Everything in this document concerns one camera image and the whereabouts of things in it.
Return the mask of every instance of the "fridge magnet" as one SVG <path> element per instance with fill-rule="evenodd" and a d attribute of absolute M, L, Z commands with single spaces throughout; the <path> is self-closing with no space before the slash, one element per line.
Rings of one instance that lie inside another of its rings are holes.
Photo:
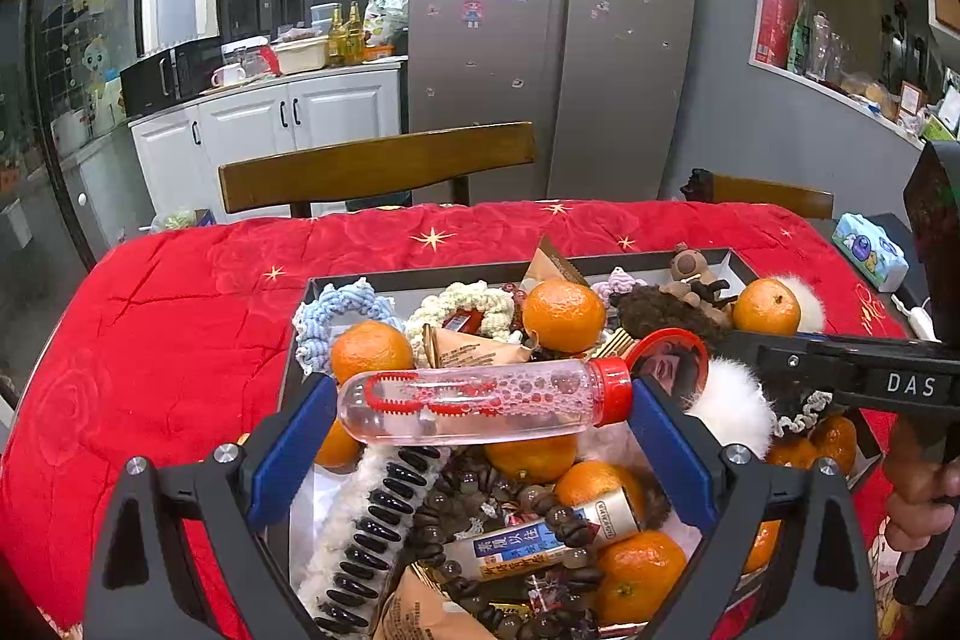
<path fill-rule="evenodd" d="M 467 24 L 467 28 L 480 28 L 480 23 L 483 22 L 483 0 L 464 0 L 460 19 Z"/>

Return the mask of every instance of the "red box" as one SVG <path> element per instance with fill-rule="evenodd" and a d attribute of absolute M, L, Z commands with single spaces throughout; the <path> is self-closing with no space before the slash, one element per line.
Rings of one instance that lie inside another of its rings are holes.
<path fill-rule="evenodd" d="M 790 36 L 800 9 L 798 0 L 763 0 L 760 6 L 760 33 L 757 60 L 786 68 Z"/>

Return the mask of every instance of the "white cabinet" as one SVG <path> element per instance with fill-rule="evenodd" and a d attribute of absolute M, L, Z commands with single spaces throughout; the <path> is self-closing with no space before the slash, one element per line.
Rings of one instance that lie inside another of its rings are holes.
<path fill-rule="evenodd" d="M 400 134 L 400 97 L 393 71 L 340 74 L 292 82 L 296 149 Z"/>
<path fill-rule="evenodd" d="M 224 204 L 203 150 L 197 107 L 136 124 L 133 143 L 158 214 L 181 207 L 209 209 L 220 220 Z"/>
<path fill-rule="evenodd" d="M 272 85 L 238 92 L 223 98 L 211 98 L 200 104 L 200 136 L 206 157 L 217 183 L 217 200 L 222 208 L 218 170 L 224 164 L 248 161 L 277 153 L 292 152 L 294 145 L 293 109 L 286 85 Z M 285 215 L 290 208 L 265 207 L 247 210 L 240 218 Z"/>
<path fill-rule="evenodd" d="M 208 97 L 133 124 L 137 156 L 157 212 L 208 208 L 217 223 L 288 217 L 286 205 L 227 215 L 219 167 L 251 158 L 400 134 L 396 68 L 332 71 Z M 344 204 L 314 204 L 314 215 Z"/>

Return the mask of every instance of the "orange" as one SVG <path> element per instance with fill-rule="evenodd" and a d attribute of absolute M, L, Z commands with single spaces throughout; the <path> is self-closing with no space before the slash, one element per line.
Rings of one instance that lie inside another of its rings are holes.
<path fill-rule="evenodd" d="M 832 458 L 840 465 L 845 476 L 853 472 L 853 461 L 856 460 L 856 426 L 850 418 L 843 415 L 830 415 L 824 418 L 813 434 L 810 434 L 810 443 L 817 449 L 818 456 Z"/>
<path fill-rule="evenodd" d="M 347 434 L 340 421 L 334 421 L 313 461 L 322 467 L 337 469 L 354 463 L 359 453 L 360 443 Z"/>
<path fill-rule="evenodd" d="M 780 280 L 755 280 L 733 305 L 733 325 L 745 332 L 794 335 L 800 326 L 800 302 Z"/>
<path fill-rule="evenodd" d="M 650 621 L 686 566 L 683 549 L 662 531 L 639 531 L 603 551 L 596 594 L 601 627 Z"/>
<path fill-rule="evenodd" d="M 750 549 L 747 563 L 743 567 L 743 574 L 749 575 L 765 566 L 774 555 L 776 535 L 779 534 L 779 521 L 764 521 L 757 530 L 754 547 Z"/>
<path fill-rule="evenodd" d="M 577 458 L 577 435 L 488 442 L 483 450 L 487 461 L 507 477 L 528 483 L 551 482 Z"/>
<path fill-rule="evenodd" d="M 571 507 L 596 499 L 608 491 L 623 487 L 630 500 L 630 507 L 637 518 L 643 517 L 643 489 L 640 481 L 626 467 L 608 464 L 606 461 L 581 461 L 563 473 L 553 487 L 553 493 L 563 504 Z"/>
<path fill-rule="evenodd" d="M 523 305 L 523 328 L 542 346 L 561 353 L 593 347 L 607 322 L 607 309 L 587 286 L 567 280 L 544 280 Z"/>
<path fill-rule="evenodd" d="M 330 367 L 337 383 L 345 383 L 360 372 L 413 369 L 414 352 L 394 327 L 365 320 L 333 340 Z"/>
<path fill-rule="evenodd" d="M 817 449 L 810 444 L 806 437 L 784 437 L 780 442 L 770 449 L 767 453 L 768 464 L 779 464 L 782 467 L 796 467 L 797 469 L 809 469 L 813 462 L 817 461 L 819 453 Z"/>

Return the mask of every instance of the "red bottle cap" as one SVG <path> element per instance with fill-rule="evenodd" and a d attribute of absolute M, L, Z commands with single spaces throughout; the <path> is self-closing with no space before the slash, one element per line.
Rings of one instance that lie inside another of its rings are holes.
<path fill-rule="evenodd" d="M 634 382 L 627 363 L 619 356 L 590 359 L 587 362 L 599 375 L 603 387 L 603 408 L 595 426 L 627 420 L 634 405 Z"/>

